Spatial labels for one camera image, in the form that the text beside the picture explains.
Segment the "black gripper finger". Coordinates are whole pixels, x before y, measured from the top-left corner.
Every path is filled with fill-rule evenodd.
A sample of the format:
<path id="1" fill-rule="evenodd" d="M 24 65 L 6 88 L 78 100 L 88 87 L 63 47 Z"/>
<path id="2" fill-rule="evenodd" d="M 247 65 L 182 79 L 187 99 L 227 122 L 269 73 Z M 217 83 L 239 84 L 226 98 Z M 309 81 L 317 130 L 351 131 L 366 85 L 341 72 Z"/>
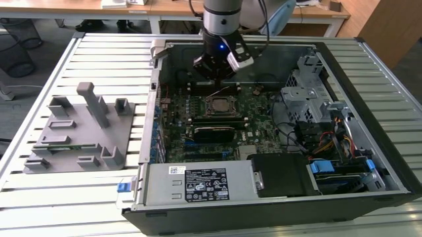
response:
<path id="1" fill-rule="evenodd" d="M 203 53 L 194 60 L 194 69 L 207 80 L 211 80 L 214 82 L 215 87 L 221 87 L 218 67 L 213 56 L 210 56 L 207 53 Z"/>
<path id="2" fill-rule="evenodd" d="M 219 70 L 219 83 L 235 76 L 235 72 L 233 71 L 233 68 L 226 60 L 222 61 L 221 66 L 222 68 Z"/>

